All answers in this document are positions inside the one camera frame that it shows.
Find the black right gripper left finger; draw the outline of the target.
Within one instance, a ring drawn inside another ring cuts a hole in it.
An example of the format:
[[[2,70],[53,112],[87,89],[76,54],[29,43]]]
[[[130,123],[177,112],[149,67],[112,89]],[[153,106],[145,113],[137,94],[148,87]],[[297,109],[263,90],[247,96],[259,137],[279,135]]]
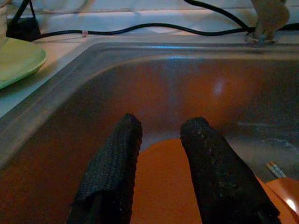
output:
[[[134,115],[125,114],[90,160],[67,223],[130,223],[141,143],[141,122]]]

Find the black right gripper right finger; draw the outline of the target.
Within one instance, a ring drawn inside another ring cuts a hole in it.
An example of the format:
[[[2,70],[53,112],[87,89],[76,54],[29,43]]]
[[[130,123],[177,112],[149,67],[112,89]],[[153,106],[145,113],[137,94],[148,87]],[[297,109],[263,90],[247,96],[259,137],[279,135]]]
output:
[[[280,212],[253,171],[203,117],[180,127],[204,224],[278,224]]]

